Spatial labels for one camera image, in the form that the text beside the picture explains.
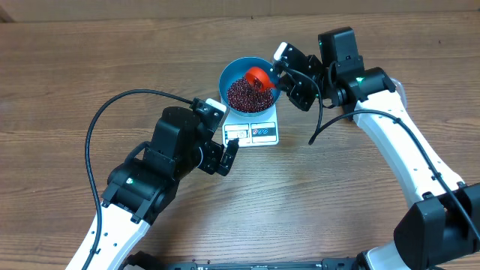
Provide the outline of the orange measuring scoop blue handle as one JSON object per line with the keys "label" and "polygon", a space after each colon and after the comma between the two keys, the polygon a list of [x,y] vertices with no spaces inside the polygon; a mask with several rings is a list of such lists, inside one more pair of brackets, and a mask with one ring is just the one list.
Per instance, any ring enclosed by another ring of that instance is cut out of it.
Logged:
{"label": "orange measuring scoop blue handle", "polygon": [[269,75],[260,67],[251,67],[244,75],[247,82],[259,92],[266,92],[274,89],[275,84],[270,80]]}

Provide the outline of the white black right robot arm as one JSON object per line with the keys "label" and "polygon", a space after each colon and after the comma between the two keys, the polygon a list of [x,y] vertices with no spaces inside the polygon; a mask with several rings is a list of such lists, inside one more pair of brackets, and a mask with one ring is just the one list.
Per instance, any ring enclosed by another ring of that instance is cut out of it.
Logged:
{"label": "white black right robot arm", "polygon": [[273,56],[277,88],[300,110],[330,100],[373,141],[409,207],[393,239],[340,259],[344,269],[437,269],[479,251],[479,186],[447,166],[410,118],[394,81],[366,68],[350,27],[318,37],[319,55],[281,43]]}

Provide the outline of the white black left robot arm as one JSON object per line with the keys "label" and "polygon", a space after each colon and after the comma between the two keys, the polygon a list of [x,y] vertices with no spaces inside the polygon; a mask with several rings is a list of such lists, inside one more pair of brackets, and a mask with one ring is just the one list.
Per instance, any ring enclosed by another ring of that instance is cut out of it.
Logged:
{"label": "white black left robot arm", "polygon": [[227,107],[214,100],[167,107],[150,141],[140,143],[107,179],[100,214],[68,263],[69,269],[118,269],[173,201],[193,169],[226,176],[239,143],[213,141]]}

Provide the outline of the white digital kitchen scale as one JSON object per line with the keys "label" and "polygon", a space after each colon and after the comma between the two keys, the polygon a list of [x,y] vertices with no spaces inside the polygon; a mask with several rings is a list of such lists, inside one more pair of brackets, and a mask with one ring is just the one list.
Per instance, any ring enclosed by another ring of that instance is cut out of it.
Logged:
{"label": "white digital kitchen scale", "polygon": [[222,141],[227,146],[230,140],[238,139],[240,148],[275,146],[279,143],[276,106],[262,112],[238,112],[233,108],[222,125]]}

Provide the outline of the red adzuki beans in bowl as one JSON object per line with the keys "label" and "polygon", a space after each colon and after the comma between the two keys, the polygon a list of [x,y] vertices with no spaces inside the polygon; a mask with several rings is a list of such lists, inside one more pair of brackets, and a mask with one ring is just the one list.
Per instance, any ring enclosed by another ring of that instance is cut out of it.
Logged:
{"label": "red adzuki beans in bowl", "polygon": [[239,112],[259,113],[274,103],[274,96],[271,89],[260,91],[242,77],[233,82],[227,90],[227,101]]}

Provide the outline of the teal blue bowl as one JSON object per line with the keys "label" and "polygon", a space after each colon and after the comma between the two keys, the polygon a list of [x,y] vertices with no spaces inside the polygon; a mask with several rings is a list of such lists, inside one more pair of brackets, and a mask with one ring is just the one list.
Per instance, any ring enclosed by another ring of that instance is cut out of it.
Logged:
{"label": "teal blue bowl", "polygon": [[[232,107],[227,101],[227,90],[236,80],[245,77],[247,70],[252,67],[262,68],[269,75],[270,80],[274,84],[278,81],[278,78],[271,71],[272,64],[263,58],[248,56],[232,61],[224,68],[219,79],[220,98],[229,109]],[[280,90],[278,90],[276,86],[272,89],[272,92],[274,96],[274,103],[270,107],[275,105],[281,95]]]}

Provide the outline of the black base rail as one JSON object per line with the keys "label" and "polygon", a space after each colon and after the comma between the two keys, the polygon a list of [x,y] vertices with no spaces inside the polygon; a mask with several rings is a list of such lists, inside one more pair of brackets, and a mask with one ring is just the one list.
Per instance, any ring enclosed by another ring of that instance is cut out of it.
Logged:
{"label": "black base rail", "polygon": [[162,262],[159,258],[138,251],[129,255],[119,266],[122,270],[368,270],[360,255],[357,257],[325,258],[307,262],[243,262],[213,263],[195,259],[185,262]]}

